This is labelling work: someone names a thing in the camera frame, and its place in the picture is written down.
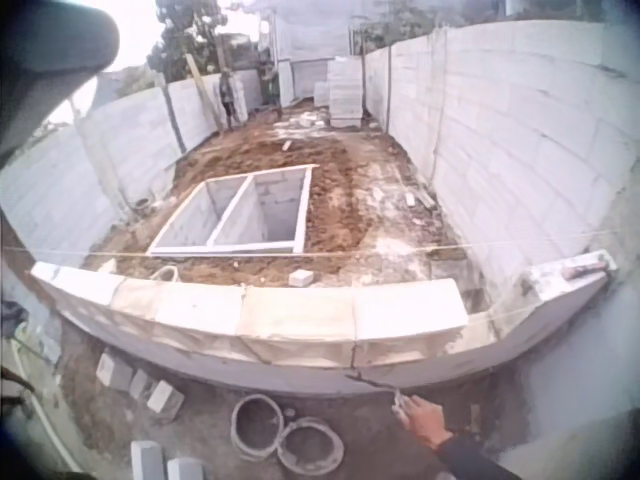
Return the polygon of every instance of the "hand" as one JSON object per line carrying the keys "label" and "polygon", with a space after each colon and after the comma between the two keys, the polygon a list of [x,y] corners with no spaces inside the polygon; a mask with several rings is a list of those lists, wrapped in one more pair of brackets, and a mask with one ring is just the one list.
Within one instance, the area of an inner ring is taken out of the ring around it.
{"label": "hand", "polygon": [[404,428],[413,432],[425,445],[437,450],[453,434],[444,426],[442,407],[413,395],[402,396],[401,406],[393,406],[393,413]]}

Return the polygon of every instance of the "dirt ground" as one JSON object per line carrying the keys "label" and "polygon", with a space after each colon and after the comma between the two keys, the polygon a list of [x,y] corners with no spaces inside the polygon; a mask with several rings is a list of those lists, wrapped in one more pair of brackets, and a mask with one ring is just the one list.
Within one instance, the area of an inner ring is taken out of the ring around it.
{"label": "dirt ground", "polygon": [[[104,387],[95,376],[106,345],[73,327],[64,325],[62,374],[64,400],[73,412],[84,444],[101,459],[94,462],[101,480],[121,480],[130,475],[130,442],[154,440],[165,458],[189,456],[200,459],[208,479],[291,480],[306,477],[287,470],[272,455],[262,462],[241,459],[231,445],[229,432],[235,404],[253,392],[214,386],[179,376],[153,364],[117,352],[152,377],[164,379],[185,394],[175,421],[159,423],[146,406],[123,392]],[[527,435],[524,399],[511,366],[459,381],[455,384],[416,388],[418,394],[444,406],[448,427],[461,430],[469,425],[470,404],[480,406],[478,444],[487,455],[495,455],[522,443]],[[281,409],[293,408],[295,418],[318,417],[342,438],[345,457],[331,480],[431,480],[443,466],[420,447],[391,414],[392,396],[382,392],[343,398],[297,398],[270,395]]]}
{"label": "dirt ground", "polygon": [[[430,279],[432,260],[465,257],[455,248],[438,208],[429,211],[419,201],[407,206],[405,192],[417,182],[406,153],[390,137],[369,128],[344,132],[318,127],[323,113],[310,109],[308,104],[298,106],[275,125],[269,114],[261,114],[223,139],[206,142],[177,165],[171,192],[177,202],[136,225],[114,227],[94,246],[98,254],[87,257],[83,267],[97,269],[111,258],[104,252],[112,252],[117,272],[137,278],[173,264],[187,282],[286,286],[288,275],[304,268],[316,272],[315,286],[337,286]],[[287,138],[293,142],[283,152]],[[305,254],[323,255],[144,256],[171,214],[203,180],[305,164],[318,165],[312,177]],[[452,248],[425,249],[435,245]]]}

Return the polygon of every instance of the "person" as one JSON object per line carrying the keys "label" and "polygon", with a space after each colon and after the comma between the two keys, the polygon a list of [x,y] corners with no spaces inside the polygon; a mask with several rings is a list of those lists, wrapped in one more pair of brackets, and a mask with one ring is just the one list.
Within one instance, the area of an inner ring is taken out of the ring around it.
{"label": "person", "polygon": [[[33,395],[36,394],[36,389],[33,385],[31,385],[28,381],[22,378],[17,373],[13,373],[7,367],[1,368],[1,377],[2,380],[7,380],[8,382],[17,383],[21,387],[29,390]],[[11,414],[16,408],[21,408],[25,417],[31,417],[31,409],[27,406],[26,399],[21,395],[2,395],[0,398],[2,402],[2,416],[6,417]]]}
{"label": "person", "polygon": [[404,428],[434,451],[458,480],[520,480],[445,427],[442,407],[413,395],[402,397],[401,405],[392,407]]}
{"label": "person", "polygon": [[231,71],[228,68],[222,70],[220,75],[220,101],[224,107],[224,111],[227,113],[227,127],[229,130],[233,130],[231,119],[233,118],[236,123],[240,123],[238,114],[236,113],[235,100],[233,98],[233,88],[231,86]]}
{"label": "person", "polygon": [[276,107],[278,120],[282,120],[282,105],[280,104],[280,74],[273,63],[267,66],[267,73],[263,80],[268,82],[269,103]]}

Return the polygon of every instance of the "stone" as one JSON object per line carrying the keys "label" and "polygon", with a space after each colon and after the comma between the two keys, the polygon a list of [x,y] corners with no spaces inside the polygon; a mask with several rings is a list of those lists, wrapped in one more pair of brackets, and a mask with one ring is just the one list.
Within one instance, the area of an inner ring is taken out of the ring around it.
{"label": "stone", "polygon": [[202,463],[195,458],[174,458],[167,462],[169,480],[204,480]]}
{"label": "stone", "polygon": [[308,287],[313,282],[313,272],[309,270],[296,270],[289,275],[289,286]]}
{"label": "stone", "polygon": [[149,377],[147,372],[140,368],[133,376],[133,380],[131,380],[129,395],[138,402],[148,402],[157,384],[158,382]]}
{"label": "stone", "polygon": [[153,390],[147,407],[163,419],[171,421],[178,413],[182,402],[184,402],[184,395],[169,383],[161,380]]}
{"label": "stone", "polygon": [[133,480],[165,480],[162,448],[156,442],[131,442]]}
{"label": "stone", "polygon": [[112,353],[105,351],[100,357],[96,376],[104,386],[126,392],[131,384],[133,369]]}

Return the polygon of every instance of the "plastered wall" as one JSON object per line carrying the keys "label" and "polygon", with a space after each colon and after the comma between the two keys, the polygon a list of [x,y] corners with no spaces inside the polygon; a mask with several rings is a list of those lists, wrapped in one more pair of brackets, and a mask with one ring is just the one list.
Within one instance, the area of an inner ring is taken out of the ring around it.
{"label": "plastered wall", "polygon": [[405,148],[495,295],[582,251],[638,156],[638,47],[624,27],[503,22],[367,56],[367,105]]}

